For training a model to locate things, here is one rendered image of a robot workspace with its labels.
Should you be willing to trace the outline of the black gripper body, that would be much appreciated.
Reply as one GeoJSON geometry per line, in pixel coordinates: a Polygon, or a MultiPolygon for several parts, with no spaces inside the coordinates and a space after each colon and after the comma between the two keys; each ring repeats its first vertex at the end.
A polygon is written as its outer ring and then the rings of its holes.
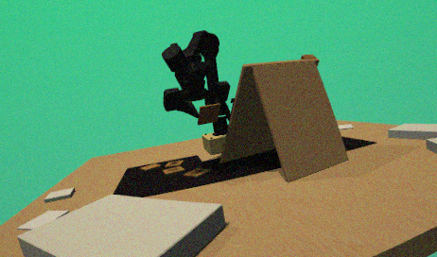
{"type": "MultiPolygon", "coordinates": [[[[183,78],[181,78],[180,80],[181,90],[179,90],[179,88],[175,88],[175,89],[168,89],[164,91],[164,107],[166,111],[176,110],[177,93],[188,92],[191,101],[203,100],[205,98],[209,98],[210,100],[212,89],[206,90],[206,88],[204,88],[203,82],[189,81],[189,84],[187,84],[187,86],[184,86],[183,80],[184,80],[183,78]]],[[[230,86],[231,85],[226,80],[214,82],[213,88],[221,87],[222,90],[220,102],[227,101],[230,91],[230,86]]]]}

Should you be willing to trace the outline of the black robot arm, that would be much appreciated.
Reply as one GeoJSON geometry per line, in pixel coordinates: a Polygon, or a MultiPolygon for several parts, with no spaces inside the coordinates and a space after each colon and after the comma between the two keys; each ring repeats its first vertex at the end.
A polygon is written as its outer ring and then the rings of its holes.
{"type": "MultiPolygon", "coordinates": [[[[207,33],[205,30],[195,32],[186,49],[182,50],[177,43],[172,43],[163,53],[167,67],[171,72],[175,72],[175,78],[180,84],[183,78],[184,86],[189,81],[201,81],[211,90],[214,82],[219,81],[216,56],[219,52],[219,38],[214,33],[207,33]],[[201,55],[204,61],[201,61],[201,55]]],[[[225,102],[220,102],[220,115],[218,121],[213,123],[214,136],[227,133],[227,116],[230,114],[225,102]]]]}

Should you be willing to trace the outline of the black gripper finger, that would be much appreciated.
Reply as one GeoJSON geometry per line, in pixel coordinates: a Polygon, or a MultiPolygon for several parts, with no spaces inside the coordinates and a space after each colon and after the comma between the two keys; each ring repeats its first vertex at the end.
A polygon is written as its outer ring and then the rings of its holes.
{"type": "Polygon", "coordinates": [[[191,102],[188,92],[177,93],[176,110],[188,113],[196,118],[199,118],[198,111],[191,102]]]}
{"type": "Polygon", "coordinates": [[[212,88],[211,98],[210,98],[210,104],[218,104],[220,102],[221,97],[221,87],[215,87],[212,88]]]}

